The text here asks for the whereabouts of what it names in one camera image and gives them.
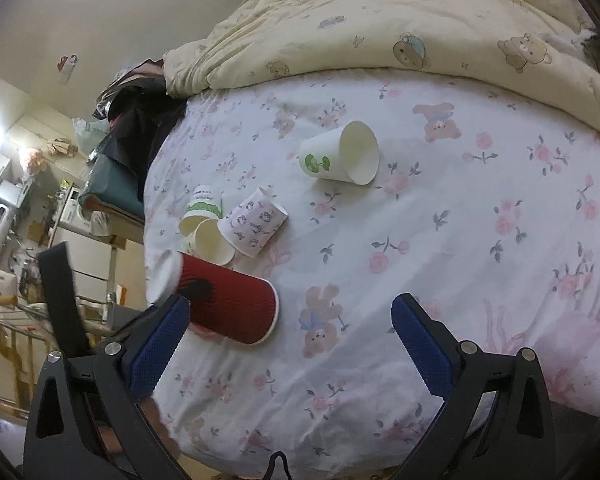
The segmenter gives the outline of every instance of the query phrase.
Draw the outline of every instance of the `ripple paper cup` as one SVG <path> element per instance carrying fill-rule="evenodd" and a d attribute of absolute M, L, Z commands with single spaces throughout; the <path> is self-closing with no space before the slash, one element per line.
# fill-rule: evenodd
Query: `ripple paper cup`
<path fill-rule="evenodd" d="M 298 159 L 309 176 L 364 186 L 378 172 L 380 151 L 371 128 L 353 121 L 305 140 L 300 145 Z"/>
<path fill-rule="evenodd" d="M 279 203 L 258 188 L 229 216 L 218 221 L 218 230 L 236 250 L 253 258 L 287 216 Z"/>
<path fill-rule="evenodd" d="M 222 218 L 222 203 L 213 187 L 209 184 L 198 186 L 193 192 L 193 198 L 180 221 L 180 232 L 189 236 L 196 227 L 207 218 L 219 220 Z"/>
<path fill-rule="evenodd" d="M 146 298 L 160 305 L 174 293 L 189 300 L 192 323 L 247 345 L 269 337 L 280 312 L 267 280 L 167 250 L 149 275 Z"/>

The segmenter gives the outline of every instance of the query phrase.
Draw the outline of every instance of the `cup with green logo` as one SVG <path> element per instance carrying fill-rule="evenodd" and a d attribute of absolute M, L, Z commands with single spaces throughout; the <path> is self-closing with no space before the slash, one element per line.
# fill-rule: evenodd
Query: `cup with green logo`
<path fill-rule="evenodd" d="M 180 232 L 183 236 L 190 235 L 200 222 L 211 218 L 222 218 L 222 202 L 220 195 L 209 184 L 198 186 L 194 192 L 184 216 L 180 221 Z"/>
<path fill-rule="evenodd" d="M 380 161 L 376 136 L 360 121 L 305 140 L 298 153 L 300 167 L 307 175 L 359 186 L 376 177 Z"/>

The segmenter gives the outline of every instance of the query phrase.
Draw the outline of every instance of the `yellow comforter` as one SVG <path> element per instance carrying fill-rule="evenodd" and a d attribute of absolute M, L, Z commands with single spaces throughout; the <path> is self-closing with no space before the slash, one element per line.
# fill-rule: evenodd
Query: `yellow comforter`
<path fill-rule="evenodd" d="M 569 44 L 587 25 L 573 0 L 247 0 L 206 40 L 165 54 L 164 73 L 169 94 L 190 96 L 393 66 L 496 84 L 600 131 L 600 74 L 540 39 Z"/>

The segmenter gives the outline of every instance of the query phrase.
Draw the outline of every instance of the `teddy bear print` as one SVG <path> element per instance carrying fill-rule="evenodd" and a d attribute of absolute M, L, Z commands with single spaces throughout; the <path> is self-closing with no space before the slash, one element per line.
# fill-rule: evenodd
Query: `teddy bear print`
<path fill-rule="evenodd" d="M 400 41 L 394 45 L 394 56 L 405 67 L 414 70 L 431 66 L 422 40 L 408 32 L 401 35 Z"/>
<path fill-rule="evenodd" d="M 454 106 L 451 103 L 440 103 L 439 105 L 415 105 L 414 114 L 423 114 L 427 120 L 424 126 L 427 142 L 433 142 L 439 139 L 457 139 L 462 132 L 456 126 L 450 117 L 454 114 L 451 110 Z"/>
<path fill-rule="evenodd" d="M 519 74 L 522 74 L 528 62 L 534 65 L 541 62 L 549 64 L 553 60 L 544 43 L 528 34 L 521 38 L 513 36 L 510 40 L 499 41 L 498 48 L 503 51 L 507 63 Z"/>
<path fill-rule="evenodd" d="M 289 74 L 289 67 L 282 61 L 267 63 L 267 68 L 275 78 L 284 77 Z"/>
<path fill-rule="evenodd" d="M 341 24 L 342 22 L 346 22 L 347 19 L 344 16 L 333 16 L 332 18 L 328 18 L 326 20 L 322 20 L 318 28 L 330 28 L 335 27 L 336 25 Z"/>
<path fill-rule="evenodd" d="M 312 286 L 305 295 L 306 308 L 300 311 L 300 328 L 306 330 L 302 356 L 307 359 L 328 352 L 338 342 L 338 330 L 331 322 L 343 312 L 341 305 L 333 303 L 340 290 L 336 285 L 327 285 L 324 290 Z"/>

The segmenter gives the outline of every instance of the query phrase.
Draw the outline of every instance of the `sticker on wall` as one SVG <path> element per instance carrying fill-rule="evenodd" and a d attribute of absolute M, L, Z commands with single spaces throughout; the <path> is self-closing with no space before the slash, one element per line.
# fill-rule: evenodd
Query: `sticker on wall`
<path fill-rule="evenodd" d="M 78 62 L 78 56 L 73 54 L 72 56 L 62 56 L 60 62 L 56 65 L 58 72 L 60 73 L 60 79 L 58 82 L 61 85 L 66 85 L 71 77 L 71 73 L 74 71 L 75 64 Z"/>

